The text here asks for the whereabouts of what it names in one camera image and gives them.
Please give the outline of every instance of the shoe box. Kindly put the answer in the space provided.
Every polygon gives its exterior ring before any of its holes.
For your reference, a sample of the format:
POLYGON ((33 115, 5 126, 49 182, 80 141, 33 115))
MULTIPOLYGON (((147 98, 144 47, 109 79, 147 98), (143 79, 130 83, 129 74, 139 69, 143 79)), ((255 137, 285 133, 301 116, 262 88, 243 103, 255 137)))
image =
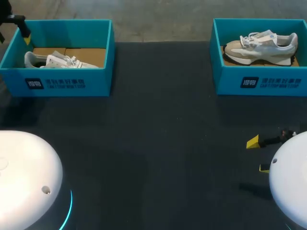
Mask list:
POLYGON ((19 29, 0 63, 0 75, 15 97, 109 96, 115 55, 110 20, 28 20, 31 42, 27 45, 19 29), (53 51, 98 69, 27 69, 24 55, 53 51))
POLYGON ((214 19, 210 40, 213 81, 219 95, 307 96, 307 24, 288 19, 214 19), (278 35, 298 36, 291 66, 258 60, 249 66, 232 62, 223 46, 240 35, 271 30, 278 35))

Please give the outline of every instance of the shoe sole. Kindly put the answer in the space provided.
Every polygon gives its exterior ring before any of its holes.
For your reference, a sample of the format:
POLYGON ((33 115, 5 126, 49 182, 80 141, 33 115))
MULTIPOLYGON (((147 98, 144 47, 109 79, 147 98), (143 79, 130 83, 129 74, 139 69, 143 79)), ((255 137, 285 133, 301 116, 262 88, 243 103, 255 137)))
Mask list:
POLYGON ((238 57, 233 57, 231 55, 228 55, 227 53, 224 53, 226 57, 228 57, 229 59, 231 59, 232 61, 234 61, 237 64, 240 65, 245 65, 245 66, 249 66, 251 65, 254 61, 257 60, 265 60, 268 61, 274 65, 278 65, 278 66, 291 66, 293 64, 294 61, 294 55, 288 58, 284 58, 284 57, 257 57, 254 59, 243 59, 243 58, 238 58, 238 57))

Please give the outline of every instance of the printed logo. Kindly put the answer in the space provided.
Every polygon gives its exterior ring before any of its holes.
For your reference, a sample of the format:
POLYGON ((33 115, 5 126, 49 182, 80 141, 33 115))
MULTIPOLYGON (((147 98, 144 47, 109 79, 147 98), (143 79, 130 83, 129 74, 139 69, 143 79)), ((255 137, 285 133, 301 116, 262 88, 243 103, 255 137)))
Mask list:
POLYGON ((26 78, 25 83, 31 90, 43 90, 44 86, 39 78, 26 78))
POLYGON ((241 88, 253 89, 257 86, 259 77, 244 77, 241 82, 241 88))

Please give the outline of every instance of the gray floor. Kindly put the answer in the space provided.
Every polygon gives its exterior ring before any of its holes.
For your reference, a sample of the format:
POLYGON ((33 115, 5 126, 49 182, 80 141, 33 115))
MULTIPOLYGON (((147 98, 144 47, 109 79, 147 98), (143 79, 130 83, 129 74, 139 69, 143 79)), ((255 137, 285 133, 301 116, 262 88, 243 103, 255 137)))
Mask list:
MULTIPOLYGON (((306 19, 306 0, 10 0, 28 19, 114 22, 117 41, 208 41, 213 18, 306 19)), ((13 25, 1 26, 9 40, 13 25)))

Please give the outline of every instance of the white sneaker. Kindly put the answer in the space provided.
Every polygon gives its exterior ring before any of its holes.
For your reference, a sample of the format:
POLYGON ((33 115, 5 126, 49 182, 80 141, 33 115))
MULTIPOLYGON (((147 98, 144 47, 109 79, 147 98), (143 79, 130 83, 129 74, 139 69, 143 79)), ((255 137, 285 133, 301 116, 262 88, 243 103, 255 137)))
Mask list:
POLYGON ((98 68, 97 66, 81 62, 75 56, 70 58, 54 51, 51 55, 36 55, 32 52, 26 52, 24 56, 24 65, 26 68, 98 68))
POLYGON ((291 57, 297 49, 297 35, 280 36, 270 30, 251 33, 248 37, 240 36, 240 41, 232 41, 224 47, 225 54, 233 61, 250 65, 256 60, 290 66, 291 57))

